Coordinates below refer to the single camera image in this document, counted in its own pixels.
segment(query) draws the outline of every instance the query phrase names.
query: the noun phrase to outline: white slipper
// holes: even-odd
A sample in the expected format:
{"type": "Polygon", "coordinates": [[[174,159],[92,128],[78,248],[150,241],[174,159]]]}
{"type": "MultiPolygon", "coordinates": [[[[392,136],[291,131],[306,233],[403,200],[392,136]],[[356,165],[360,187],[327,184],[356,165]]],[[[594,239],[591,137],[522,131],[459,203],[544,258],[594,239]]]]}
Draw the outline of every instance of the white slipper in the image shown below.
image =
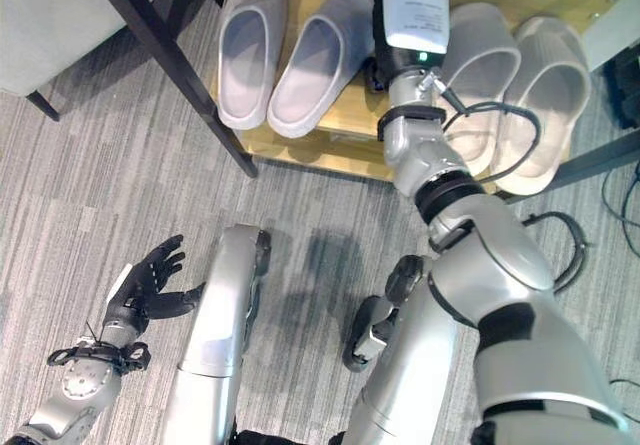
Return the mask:
{"type": "Polygon", "coordinates": [[[262,124],[284,38],[287,0],[228,0],[218,48],[218,108],[227,126],[262,124]]]}
{"type": "Polygon", "coordinates": [[[276,86],[267,120],[288,138],[318,124],[373,52],[373,0],[327,0],[305,22],[276,86]]]}
{"type": "MultiPolygon", "coordinates": [[[[589,100],[591,81],[580,37],[562,20],[531,18],[515,38],[522,64],[505,100],[532,110],[543,131],[531,157],[496,184],[513,194],[531,195],[544,190],[558,170],[576,120],[589,100]]],[[[533,137],[534,129],[526,119],[503,115],[492,173],[507,169],[521,158],[533,137]]]]}
{"type": "MultiPolygon", "coordinates": [[[[451,12],[449,48],[442,78],[465,106],[500,101],[520,66],[520,51],[500,10],[488,3],[469,3],[451,12]]],[[[438,100],[447,117],[455,110],[438,100]]],[[[464,159],[472,175],[482,172],[496,147],[500,112],[460,117],[447,131],[453,149],[464,159]]]]}

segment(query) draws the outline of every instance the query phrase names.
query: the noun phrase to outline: cable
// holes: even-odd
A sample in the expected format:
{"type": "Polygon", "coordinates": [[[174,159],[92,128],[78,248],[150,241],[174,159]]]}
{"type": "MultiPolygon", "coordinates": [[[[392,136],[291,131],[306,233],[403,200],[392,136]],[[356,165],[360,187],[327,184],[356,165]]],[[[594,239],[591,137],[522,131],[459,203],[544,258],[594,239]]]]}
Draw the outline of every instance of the cable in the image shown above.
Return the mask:
{"type": "Polygon", "coordinates": [[[557,218],[561,220],[569,229],[571,238],[573,238],[573,256],[567,268],[555,279],[553,285],[553,293],[558,294],[571,286],[582,274],[587,262],[587,242],[586,235],[580,224],[571,215],[564,212],[545,212],[540,215],[531,214],[528,219],[522,222],[525,227],[534,225],[548,218],[557,218]]]}
{"type": "MultiPolygon", "coordinates": [[[[633,385],[634,387],[640,388],[640,383],[634,382],[633,380],[629,380],[627,378],[615,378],[609,381],[609,385],[615,385],[616,383],[626,383],[627,385],[633,385]]],[[[633,415],[630,415],[627,412],[622,412],[622,414],[632,422],[640,424],[640,419],[634,417],[633,415]]]]}
{"type": "MultiPolygon", "coordinates": [[[[461,103],[457,95],[451,88],[448,88],[446,92],[452,98],[454,98],[455,101],[461,103]]],[[[518,161],[516,161],[509,168],[501,172],[495,173],[489,177],[485,177],[478,180],[478,183],[494,182],[512,173],[514,170],[520,167],[520,165],[522,165],[525,161],[529,159],[533,151],[540,144],[540,139],[542,137],[542,125],[540,125],[540,120],[538,119],[537,115],[533,113],[531,110],[528,110],[522,107],[516,107],[515,105],[508,105],[503,102],[492,102],[492,101],[473,104],[469,107],[466,107],[465,112],[459,110],[458,113],[456,113],[453,117],[451,117],[451,119],[449,119],[449,121],[444,125],[442,131],[446,132],[449,129],[449,127],[451,127],[451,125],[453,125],[454,122],[462,116],[468,117],[469,115],[472,115],[474,113],[483,113],[483,112],[492,112],[492,111],[502,111],[505,113],[513,113],[514,115],[519,115],[523,118],[526,118],[531,122],[531,124],[535,128],[535,136],[533,137],[533,141],[531,142],[531,145],[529,146],[527,151],[518,161]]]]}
{"type": "Polygon", "coordinates": [[[600,189],[602,203],[604,203],[604,206],[606,207],[607,211],[622,224],[622,233],[624,234],[624,239],[626,240],[627,245],[631,250],[631,253],[633,253],[636,257],[640,258],[640,248],[638,248],[633,243],[633,239],[631,238],[631,233],[629,229],[629,227],[640,227],[640,223],[630,220],[627,217],[627,211],[629,209],[629,203],[631,202],[631,196],[633,195],[633,191],[635,190],[636,186],[640,184],[640,162],[636,164],[636,168],[634,170],[634,176],[631,180],[631,184],[629,185],[627,193],[625,194],[624,199],[622,200],[622,209],[620,213],[616,212],[611,206],[611,204],[609,203],[609,201],[607,200],[607,184],[609,183],[609,177],[611,177],[611,172],[613,172],[613,170],[610,170],[609,173],[607,173],[607,175],[604,178],[604,181],[602,182],[602,188],[600,189]]]}

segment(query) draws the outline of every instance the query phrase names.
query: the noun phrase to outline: gray carpet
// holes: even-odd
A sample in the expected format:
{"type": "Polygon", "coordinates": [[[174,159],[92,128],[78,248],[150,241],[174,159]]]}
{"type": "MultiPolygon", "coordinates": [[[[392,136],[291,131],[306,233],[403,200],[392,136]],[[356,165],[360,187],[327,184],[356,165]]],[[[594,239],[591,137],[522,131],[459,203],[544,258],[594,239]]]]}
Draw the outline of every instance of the gray carpet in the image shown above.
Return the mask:
{"type": "MultiPolygon", "coordinates": [[[[205,83],[214,70],[216,27],[209,1],[180,38],[205,83]]],[[[602,79],[594,76],[594,84],[574,153],[620,134],[602,79]]],[[[246,178],[126,31],[42,91],[60,108],[60,123],[23,99],[0,96],[0,439],[51,393],[62,370],[47,368],[45,358],[72,345],[85,320],[98,325],[126,262],[183,233],[185,270],[168,289],[190,288],[205,277],[222,229],[236,222],[273,233],[271,271],[240,393],[241,428],[312,445],[344,429],[366,376],[341,365],[341,340],[359,301],[382,291],[397,259],[426,253],[425,226],[413,206],[389,184],[274,162],[258,161],[260,177],[246,178]]],[[[629,167],[621,169],[611,181],[618,202],[630,174],[629,167]]],[[[640,260],[600,203],[601,181],[529,199],[514,210],[521,217],[563,210],[586,228],[592,258],[560,303],[606,373],[637,380],[640,260]]],[[[548,223],[532,233],[559,269],[570,253],[564,229],[548,223]]],[[[158,442],[189,326],[190,317],[151,324],[144,335],[150,368],[126,377],[120,398],[86,443],[158,442]]],[[[478,423],[476,342],[473,331],[462,330],[434,443],[467,443],[478,423]]],[[[639,393],[620,397],[640,412],[639,393]]]]}

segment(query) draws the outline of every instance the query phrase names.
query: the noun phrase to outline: chair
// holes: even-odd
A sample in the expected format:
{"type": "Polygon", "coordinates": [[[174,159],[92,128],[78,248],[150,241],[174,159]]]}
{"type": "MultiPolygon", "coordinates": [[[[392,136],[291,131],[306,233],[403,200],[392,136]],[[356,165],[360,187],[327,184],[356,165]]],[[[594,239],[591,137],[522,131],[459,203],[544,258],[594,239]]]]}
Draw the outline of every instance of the chair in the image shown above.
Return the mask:
{"type": "Polygon", "coordinates": [[[0,90],[58,121],[37,89],[124,25],[108,0],[0,0],[0,90]]]}

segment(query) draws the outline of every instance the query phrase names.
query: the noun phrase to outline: shoe rack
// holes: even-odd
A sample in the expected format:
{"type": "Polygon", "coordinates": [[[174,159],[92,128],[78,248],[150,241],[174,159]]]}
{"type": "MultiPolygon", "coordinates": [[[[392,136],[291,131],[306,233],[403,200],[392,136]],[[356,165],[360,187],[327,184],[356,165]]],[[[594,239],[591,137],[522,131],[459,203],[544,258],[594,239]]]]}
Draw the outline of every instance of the shoe rack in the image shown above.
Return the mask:
{"type": "MultiPolygon", "coordinates": [[[[553,15],[582,32],[613,6],[616,0],[451,0],[451,6],[484,1],[497,5],[515,28],[533,15],[553,15]]],[[[289,0],[289,20],[278,76],[284,70],[299,30],[324,0],[289,0]]],[[[215,80],[212,85],[215,93],[215,80]]],[[[358,74],[345,88],[316,130],[298,139],[280,137],[265,123],[242,132],[240,141],[251,154],[350,175],[391,180],[377,142],[378,119],[387,111],[386,94],[371,94],[358,74]]]]}

